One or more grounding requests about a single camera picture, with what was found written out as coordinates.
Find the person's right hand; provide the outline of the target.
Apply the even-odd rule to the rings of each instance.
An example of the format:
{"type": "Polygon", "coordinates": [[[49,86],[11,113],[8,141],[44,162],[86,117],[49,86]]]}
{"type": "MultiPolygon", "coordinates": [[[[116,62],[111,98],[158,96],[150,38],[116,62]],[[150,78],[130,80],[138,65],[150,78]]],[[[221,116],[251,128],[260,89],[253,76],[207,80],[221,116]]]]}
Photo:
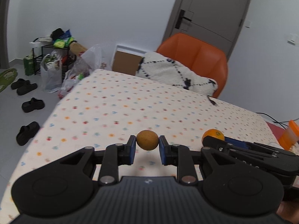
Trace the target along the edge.
{"type": "Polygon", "coordinates": [[[293,224],[299,222],[299,203],[298,202],[281,202],[277,215],[293,224]]]}

